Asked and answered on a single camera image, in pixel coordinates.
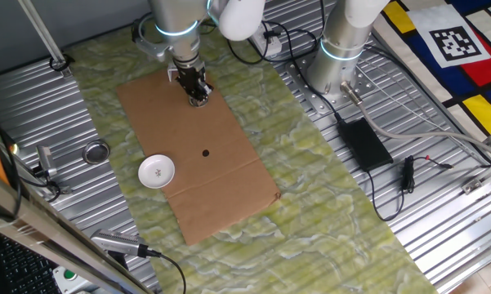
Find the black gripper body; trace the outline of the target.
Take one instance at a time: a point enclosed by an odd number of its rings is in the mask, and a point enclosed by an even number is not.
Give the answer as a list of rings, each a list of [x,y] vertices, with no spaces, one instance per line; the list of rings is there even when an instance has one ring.
[[[175,63],[178,71],[176,80],[186,92],[205,92],[205,64],[192,65]]]

